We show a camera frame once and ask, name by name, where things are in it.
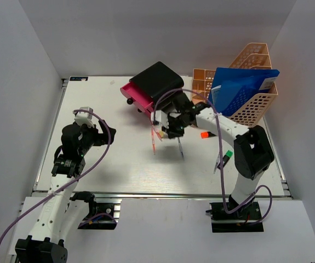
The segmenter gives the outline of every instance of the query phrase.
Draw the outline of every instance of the black label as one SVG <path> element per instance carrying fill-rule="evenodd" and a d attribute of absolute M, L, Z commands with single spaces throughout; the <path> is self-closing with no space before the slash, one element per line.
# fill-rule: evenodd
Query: black label
<path fill-rule="evenodd" d="M 88 77 L 71 77 L 70 81 L 88 81 Z"/>

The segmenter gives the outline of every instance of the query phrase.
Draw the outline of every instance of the cable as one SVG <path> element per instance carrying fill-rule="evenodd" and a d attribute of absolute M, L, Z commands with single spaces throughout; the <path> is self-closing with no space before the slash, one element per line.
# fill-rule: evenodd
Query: cable
<path fill-rule="evenodd" d="M 190 90 L 190 89 L 172 89 L 169 90 L 168 92 L 164 93 L 156 102 L 155 106 L 154 106 L 154 110 L 153 110 L 153 122 L 155 122 L 156 120 L 156 109 L 157 109 L 157 105 L 162 101 L 162 99 L 164 97 L 166 97 L 168 94 L 170 93 L 174 93 L 177 91 L 185 91 L 185 92 L 190 92 L 190 93 L 194 93 L 196 95 L 199 95 L 201 98 L 203 98 L 205 101 L 207 101 L 207 103 L 211 106 L 211 108 L 213 109 L 214 113 L 215 113 L 215 119 L 216 119 L 216 125 L 217 125 L 217 132 L 218 132 L 218 141 L 219 141 L 219 155 L 220 155 L 220 170 L 221 170 L 221 189 L 222 189 L 222 200 L 223 200 L 223 208 L 224 211 L 227 214 L 232 214 L 235 211 L 237 211 L 238 209 L 240 209 L 243 205 L 245 205 L 246 203 L 248 203 L 251 199 L 253 199 L 255 197 L 255 194 L 257 193 L 257 191 L 262 188 L 265 187 L 267 188 L 267 190 L 270 193 L 270 206 L 268 207 L 268 211 L 266 212 L 265 216 L 263 216 L 260 220 L 252 223 L 252 224 L 257 224 L 258 222 L 261 222 L 269 213 L 270 208 L 272 206 L 272 192 L 269 189 L 268 186 L 265 185 L 260 185 L 259 187 L 257 187 L 256 191 L 254 193 L 252 193 L 248 198 L 246 198 L 241 204 L 239 204 L 237 207 L 235 207 L 232 210 L 228 210 L 227 207 L 227 201 L 226 201 L 226 197 L 225 197 L 225 185 L 224 185 L 224 167 L 223 167 L 223 147 L 222 147 L 222 135 L 221 135 L 221 128 L 220 128 L 220 124 L 219 124 L 219 117 L 218 117 L 218 113 L 217 110 L 215 108 L 215 106 L 209 101 L 209 99 L 207 99 L 205 96 L 195 92 L 194 90 Z"/>
<path fill-rule="evenodd" d="M 107 130 L 108 133 L 108 143 L 107 143 L 107 147 L 104 151 L 104 153 L 102 154 L 102 156 L 99 158 L 99 160 L 93 164 L 92 167 L 90 167 L 88 170 L 86 170 L 82 175 L 80 175 L 78 178 L 74 179 L 73 181 L 63 185 L 62 187 L 60 187 L 59 189 L 57 189 L 56 191 L 54 191 L 53 193 L 49 194 L 48 196 L 46 196 L 44 199 L 42 199 L 41 201 L 39 201 L 37 204 L 35 204 L 34 206 L 32 206 L 29 210 L 25 211 L 22 215 L 20 215 L 18 218 L 16 218 L 6 229 L 5 231 L 2 233 L 2 235 L 0 236 L 0 246 L 1 243 L 4 239 L 4 237 L 6 236 L 6 234 L 10 231 L 11 228 L 13 228 L 18 221 L 20 221 L 22 218 L 24 218 L 26 215 L 28 215 L 31 211 L 35 210 L 37 207 L 39 207 L 41 204 L 49 201 L 50 199 L 52 199 L 57 193 L 61 192 L 63 189 L 69 187 L 70 185 L 74 184 L 75 182 L 79 181 L 81 178 L 83 178 L 84 176 L 86 176 L 88 173 L 90 173 L 101 161 L 102 159 L 105 157 L 105 155 L 107 154 L 108 149 L 110 148 L 110 143 L 111 143 L 111 133 L 110 130 L 107 126 L 107 124 L 98 116 L 96 115 L 94 112 L 90 112 L 87 110 L 74 110 L 75 112 L 86 112 L 89 113 L 91 115 L 93 115 L 95 118 L 97 118 L 105 127 L 105 129 Z"/>
<path fill-rule="evenodd" d="M 112 220 L 115 224 L 117 224 L 117 221 L 113 218 L 112 215 L 107 214 L 107 213 L 99 213 L 99 214 L 96 214 L 96 215 L 92 216 L 91 218 L 87 219 L 85 222 L 79 224 L 78 227 L 84 226 L 84 225 L 86 225 L 87 223 L 89 223 L 90 221 L 93 221 L 94 219 L 96 219 L 96 218 L 98 218 L 98 217 L 100 217 L 100 216 L 107 216 L 107 217 L 111 218 L 111 220 Z"/>

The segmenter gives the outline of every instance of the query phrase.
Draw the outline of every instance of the tan basket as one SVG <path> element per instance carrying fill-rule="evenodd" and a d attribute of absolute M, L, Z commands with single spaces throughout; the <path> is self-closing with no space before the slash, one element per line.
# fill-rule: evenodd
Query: tan basket
<path fill-rule="evenodd" d="M 250 68 L 250 69 L 271 69 L 271 59 L 268 47 L 265 43 L 250 43 L 237 58 L 231 63 L 231 68 Z M 192 89 L 206 98 L 210 93 L 215 70 L 194 69 Z M 271 103 L 278 96 L 276 84 L 273 83 L 268 93 L 257 93 L 246 102 L 229 119 L 247 125 L 255 126 L 268 110 Z M 200 96 L 193 95 L 192 101 L 198 103 L 204 101 Z"/>

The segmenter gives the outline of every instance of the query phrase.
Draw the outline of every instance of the gray wall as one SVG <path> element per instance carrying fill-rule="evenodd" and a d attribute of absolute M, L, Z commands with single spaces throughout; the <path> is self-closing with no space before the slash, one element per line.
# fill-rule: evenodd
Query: gray wall
<path fill-rule="evenodd" d="M 60 87 L 19 2 L 0 0 L 0 235 L 31 193 Z"/>
<path fill-rule="evenodd" d="M 315 232 L 315 1 L 296 2 L 270 52 L 281 73 L 267 119 L 290 190 Z"/>
<path fill-rule="evenodd" d="M 61 77 L 229 66 L 274 42 L 296 0 L 20 0 Z"/>

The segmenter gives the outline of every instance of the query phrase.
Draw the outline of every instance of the orange basket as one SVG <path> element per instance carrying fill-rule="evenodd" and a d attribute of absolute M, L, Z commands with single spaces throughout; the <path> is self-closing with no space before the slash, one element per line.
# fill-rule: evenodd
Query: orange basket
<path fill-rule="evenodd" d="M 230 68 L 271 69 L 272 64 L 267 44 L 249 43 L 231 63 Z M 215 70 L 194 69 L 192 89 L 208 98 L 214 74 Z M 277 96 L 277 87 L 273 83 L 268 93 L 255 94 L 228 118 L 239 124 L 253 127 L 259 122 Z M 192 95 L 192 101 L 196 104 L 204 100 L 198 95 Z"/>

